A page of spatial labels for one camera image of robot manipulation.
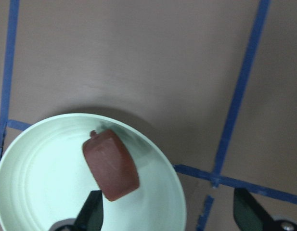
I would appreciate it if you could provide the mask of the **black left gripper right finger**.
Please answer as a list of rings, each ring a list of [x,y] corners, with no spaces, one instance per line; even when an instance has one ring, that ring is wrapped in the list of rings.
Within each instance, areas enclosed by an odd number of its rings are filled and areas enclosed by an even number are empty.
[[[233,218],[241,231],[297,231],[296,223],[273,219],[245,188],[234,189]]]

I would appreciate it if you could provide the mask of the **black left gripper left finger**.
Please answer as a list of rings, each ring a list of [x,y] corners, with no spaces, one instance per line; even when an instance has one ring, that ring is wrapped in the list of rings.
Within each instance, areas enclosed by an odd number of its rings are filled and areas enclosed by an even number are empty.
[[[102,191],[91,191],[73,222],[59,221],[53,224],[52,231],[100,231],[103,226]]]

